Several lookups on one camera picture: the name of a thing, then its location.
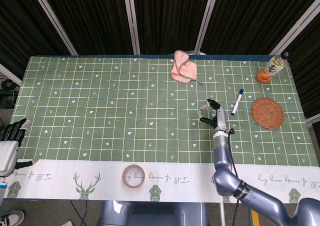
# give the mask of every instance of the pink cloth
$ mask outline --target pink cloth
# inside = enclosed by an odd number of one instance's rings
[[[189,55],[183,51],[175,51],[171,77],[177,82],[188,83],[198,81],[197,65],[189,61]]]

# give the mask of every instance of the humanoid robot hand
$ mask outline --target humanoid robot hand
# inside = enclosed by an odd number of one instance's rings
[[[23,119],[0,129],[0,182],[10,176],[14,169],[31,166],[37,161],[17,162],[22,140],[30,124],[30,120]]]

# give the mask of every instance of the bottle cap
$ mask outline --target bottle cap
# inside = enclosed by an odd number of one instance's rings
[[[281,57],[282,57],[282,59],[287,60],[290,57],[290,53],[289,52],[282,52]]]

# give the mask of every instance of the sneaker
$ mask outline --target sneaker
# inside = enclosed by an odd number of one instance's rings
[[[12,211],[0,217],[0,226],[17,226],[25,218],[25,214],[22,211]]]

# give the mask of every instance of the plastic bottle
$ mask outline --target plastic bottle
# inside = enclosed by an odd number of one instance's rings
[[[268,61],[265,68],[261,69],[256,75],[256,80],[260,83],[267,83],[271,78],[281,71],[288,63],[289,52],[282,52],[281,55],[276,55]]]

